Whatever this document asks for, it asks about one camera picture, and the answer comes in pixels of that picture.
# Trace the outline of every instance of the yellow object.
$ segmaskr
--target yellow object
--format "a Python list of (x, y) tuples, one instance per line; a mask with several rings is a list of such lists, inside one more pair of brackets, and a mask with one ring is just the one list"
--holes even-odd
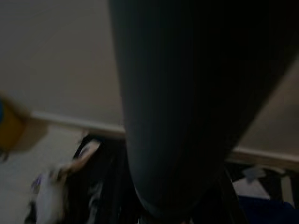
[(10, 151), (22, 135), (25, 124), (0, 101), (0, 150)]

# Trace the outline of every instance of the blue fabric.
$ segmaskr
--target blue fabric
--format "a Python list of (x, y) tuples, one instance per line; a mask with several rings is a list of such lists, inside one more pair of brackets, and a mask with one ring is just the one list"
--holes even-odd
[(299, 210), (288, 202), (239, 197), (250, 224), (299, 224)]
[(0, 123), (3, 120), (3, 104), (2, 101), (0, 100)]

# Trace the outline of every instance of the white baseboard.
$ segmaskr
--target white baseboard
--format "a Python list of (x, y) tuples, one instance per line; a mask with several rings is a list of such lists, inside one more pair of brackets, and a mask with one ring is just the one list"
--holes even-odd
[(119, 125), (111, 125), (97, 121), (90, 121), (84, 119), (73, 118), (64, 115), (57, 115), (53, 113), (32, 111), (30, 114), (33, 119), (41, 119), (51, 122), (63, 123), (66, 125), (79, 126), (83, 128), (99, 129), (108, 132), (125, 133), (125, 129)]
[(299, 156), (292, 155), (292, 154), (285, 154), (285, 153), (277, 153), (277, 152), (266, 152), (262, 150), (256, 150), (246, 147), (236, 147), (234, 152), (249, 154), (249, 155), (256, 155), (256, 156), (263, 156), (270, 159), (278, 159), (284, 161), (291, 161), (291, 162), (299, 162)]
[[(33, 112), (31, 112), (31, 117), (34, 119), (47, 120), (47, 121), (51, 121), (51, 122), (79, 126), (82, 128), (98, 129), (98, 130), (103, 130), (103, 131), (113, 132), (113, 133), (125, 133), (125, 129), (123, 126), (111, 125), (111, 124), (90, 121), (90, 120), (84, 120), (84, 119), (78, 119), (78, 118), (57, 115), (57, 114), (52, 114), (52, 113), (47, 113), (47, 112), (33, 111)], [(285, 153), (266, 152), (266, 151), (256, 150), (256, 149), (251, 149), (251, 148), (246, 148), (246, 147), (236, 147), (234, 149), (234, 152), (240, 152), (240, 153), (253, 155), (253, 156), (254, 155), (263, 156), (263, 157), (267, 157), (270, 159), (279, 159), (279, 160), (284, 160), (284, 161), (299, 162), (299, 156), (285, 154)]]

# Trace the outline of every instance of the beige wall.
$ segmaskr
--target beige wall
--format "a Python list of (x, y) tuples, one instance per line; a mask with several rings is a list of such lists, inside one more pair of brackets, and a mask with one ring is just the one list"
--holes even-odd
[[(117, 128), (121, 103), (107, 0), (14, 2), (22, 4), (0, 3), (0, 91), (35, 117)], [(240, 147), (299, 156), (298, 73), (299, 60)]]
[(107, 0), (14, 2), (0, 3), (0, 91), (34, 116), (118, 126)]
[(286, 72), (240, 147), (299, 161), (299, 59)]

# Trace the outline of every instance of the white paper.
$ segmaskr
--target white paper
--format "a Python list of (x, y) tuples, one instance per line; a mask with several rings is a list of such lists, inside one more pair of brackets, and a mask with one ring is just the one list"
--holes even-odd
[(237, 195), (270, 199), (269, 194), (258, 180), (248, 183), (246, 178), (243, 178), (233, 182), (233, 186)]

